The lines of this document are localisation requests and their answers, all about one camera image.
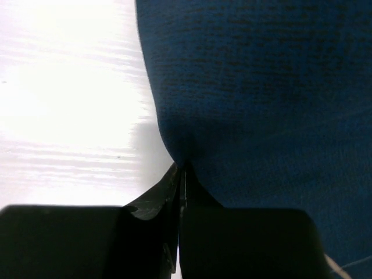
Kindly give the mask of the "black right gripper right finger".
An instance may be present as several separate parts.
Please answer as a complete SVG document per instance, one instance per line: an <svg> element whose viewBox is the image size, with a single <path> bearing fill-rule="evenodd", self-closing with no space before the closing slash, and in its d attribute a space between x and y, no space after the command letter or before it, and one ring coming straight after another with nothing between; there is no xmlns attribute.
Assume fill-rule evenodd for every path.
<svg viewBox="0 0 372 279"><path fill-rule="evenodd" d="M297 209L225 208L190 165L180 182L183 278L331 278L316 225Z"/></svg>

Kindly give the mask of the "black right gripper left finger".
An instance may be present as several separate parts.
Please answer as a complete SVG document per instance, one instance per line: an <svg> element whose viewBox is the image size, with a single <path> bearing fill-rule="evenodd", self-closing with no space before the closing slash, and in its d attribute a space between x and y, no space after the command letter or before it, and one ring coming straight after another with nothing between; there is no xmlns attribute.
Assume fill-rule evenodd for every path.
<svg viewBox="0 0 372 279"><path fill-rule="evenodd" d="M170 278L181 172L171 166L125 206L10 205L1 210L2 278Z"/></svg>

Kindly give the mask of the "dark blue cloth placemat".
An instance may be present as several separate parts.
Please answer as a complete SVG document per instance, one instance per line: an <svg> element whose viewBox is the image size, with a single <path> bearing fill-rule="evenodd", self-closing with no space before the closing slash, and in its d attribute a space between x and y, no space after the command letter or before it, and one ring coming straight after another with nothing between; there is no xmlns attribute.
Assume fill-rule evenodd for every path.
<svg viewBox="0 0 372 279"><path fill-rule="evenodd" d="M371 277L371 2L137 1L163 142L230 207L299 208Z"/></svg>

